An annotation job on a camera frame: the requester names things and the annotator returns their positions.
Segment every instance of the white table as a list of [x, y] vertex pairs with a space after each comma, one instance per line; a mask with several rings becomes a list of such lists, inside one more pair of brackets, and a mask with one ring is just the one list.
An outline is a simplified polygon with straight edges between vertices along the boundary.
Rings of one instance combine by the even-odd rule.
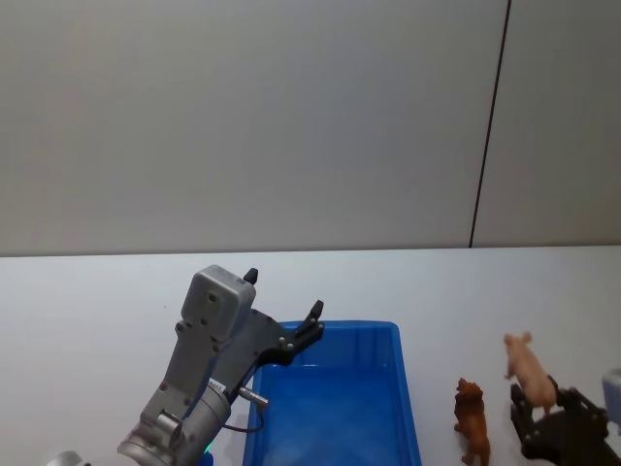
[[[326, 319], [398, 323], [425, 466], [461, 464], [460, 377], [485, 392], [491, 464], [538, 464], [520, 455], [509, 419], [506, 332], [531, 330], [559, 385], [599, 405], [602, 374], [621, 365], [621, 248], [3, 258], [2, 464], [114, 451], [168, 364], [192, 275], [212, 263], [258, 267], [255, 305], [276, 319], [302, 317], [321, 298]], [[239, 400], [230, 421], [244, 424], [246, 409]], [[217, 466], [239, 466], [243, 454], [244, 435], [217, 437]]]

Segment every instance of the black vertical line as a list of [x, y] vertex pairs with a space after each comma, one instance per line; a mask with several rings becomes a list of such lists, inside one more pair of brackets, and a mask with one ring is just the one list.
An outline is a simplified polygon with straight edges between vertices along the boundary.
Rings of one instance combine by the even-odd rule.
[[485, 136], [485, 149], [483, 149], [483, 161], [481, 163], [481, 173], [478, 177], [478, 189], [476, 190], [476, 201], [474, 202], [473, 227], [470, 231], [470, 243], [473, 246], [474, 229], [476, 227], [476, 215], [478, 214], [478, 201], [481, 198], [481, 187], [483, 186], [483, 175], [485, 174], [485, 162], [487, 161], [487, 150], [489, 148], [489, 136], [492, 133], [492, 121], [494, 120], [494, 109], [496, 108], [496, 95], [498, 94], [498, 81], [501, 78], [501, 68], [503, 67], [503, 55], [505, 54], [505, 41], [507, 40], [508, 16], [511, 12], [511, 0], [507, 0], [507, 12], [505, 13], [505, 26], [503, 27], [503, 40], [501, 41], [501, 51], [498, 54], [498, 66], [496, 67], [496, 80], [494, 81], [494, 94], [492, 95], [492, 107], [489, 111], [487, 121], [487, 135]]

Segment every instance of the blue plastic bin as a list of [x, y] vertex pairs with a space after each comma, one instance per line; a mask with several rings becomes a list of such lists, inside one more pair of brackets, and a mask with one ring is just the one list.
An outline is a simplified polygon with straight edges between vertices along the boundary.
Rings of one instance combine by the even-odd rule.
[[[246, 437], [244, 466], [421, 464], [393, 323], [326, 322], [321, 341], [289, 367], [263, 367], [253, 389], [270, 407]], [[257, 422], [251, 408], [248, 426]]]

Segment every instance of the brown lion figurine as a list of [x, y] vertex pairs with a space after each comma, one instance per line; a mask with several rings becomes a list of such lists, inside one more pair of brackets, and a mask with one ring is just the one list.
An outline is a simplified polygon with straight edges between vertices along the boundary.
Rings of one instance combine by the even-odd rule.
[[455, 395], [455, 431], [468, 439], [468, 452], [462, 456], [467, 465], [474, 463], [474, 457], [481, 458], [481, 466], [489, 465], [489, 439], [483, 405], [483, 390], [476, 383], [459, 380]]

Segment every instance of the metal pin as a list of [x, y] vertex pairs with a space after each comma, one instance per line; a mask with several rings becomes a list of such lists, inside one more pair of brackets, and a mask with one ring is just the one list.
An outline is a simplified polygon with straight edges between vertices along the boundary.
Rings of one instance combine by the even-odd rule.
[[250, 403], [254, 403], [263, 410], [265, 410], [270, 405], [270, 400], [259, 395], [258, 393], [253, 392], [245, 386], [240, 388], [240, 396], [245, 400], [248, 400]]

